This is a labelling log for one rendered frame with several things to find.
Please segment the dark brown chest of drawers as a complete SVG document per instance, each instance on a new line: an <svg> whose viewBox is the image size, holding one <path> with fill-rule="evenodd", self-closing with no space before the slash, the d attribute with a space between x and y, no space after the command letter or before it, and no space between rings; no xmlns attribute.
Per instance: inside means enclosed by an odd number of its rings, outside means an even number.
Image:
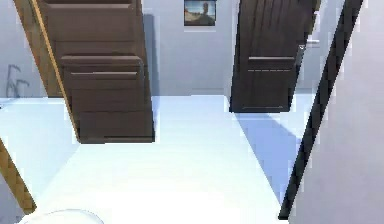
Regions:
<svg viewBox="0 0 384 224"><path fill-rule="evenodd" d="M155 139L141 0L36 0L82 144Z"/></svg>

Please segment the dark brown room door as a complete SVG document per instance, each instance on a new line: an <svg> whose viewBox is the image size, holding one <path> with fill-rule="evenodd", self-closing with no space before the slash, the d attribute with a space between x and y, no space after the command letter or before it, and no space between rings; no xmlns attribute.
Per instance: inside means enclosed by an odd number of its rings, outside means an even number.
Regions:
<svg viewBox="0 0 384 224"><path fill-rule="evenodd" d="M230 110L290 110L317 0L240 0Z"/></svg>

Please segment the white round object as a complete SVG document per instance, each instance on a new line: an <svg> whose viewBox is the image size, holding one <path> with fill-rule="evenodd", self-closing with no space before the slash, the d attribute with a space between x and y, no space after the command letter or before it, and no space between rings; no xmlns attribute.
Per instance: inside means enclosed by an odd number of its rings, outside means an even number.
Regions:
<svg viewBox="0 0 384 224"><path fill-rule="evenodd" d="M104 224L104 221L87 210L64 209L27 215L17 224Z"/></svg>

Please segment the framed wall picture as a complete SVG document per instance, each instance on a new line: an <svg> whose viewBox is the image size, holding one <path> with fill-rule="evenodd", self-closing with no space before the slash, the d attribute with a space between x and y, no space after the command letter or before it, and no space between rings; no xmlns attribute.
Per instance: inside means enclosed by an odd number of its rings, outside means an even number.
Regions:
<svg viewBox="0 0 384 224"><path fill-rule="evenodd" d="M214 26L216 0L184 0L185 26Z"/></svg>

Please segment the light wooden door frame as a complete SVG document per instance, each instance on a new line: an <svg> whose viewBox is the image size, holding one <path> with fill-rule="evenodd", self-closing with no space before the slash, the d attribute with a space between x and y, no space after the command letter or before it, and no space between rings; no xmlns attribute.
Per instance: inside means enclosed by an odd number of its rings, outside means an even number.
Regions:
<svg viewBox="0 0 384 224"><path fill-rule="evenodd" d="M20 18L47 96L49 98L61 97L64 100L75 138L77 141L80 141L76 122L69 106L69 99L65 93L64 83L54 57L38 0L12 1Z"/></svg>

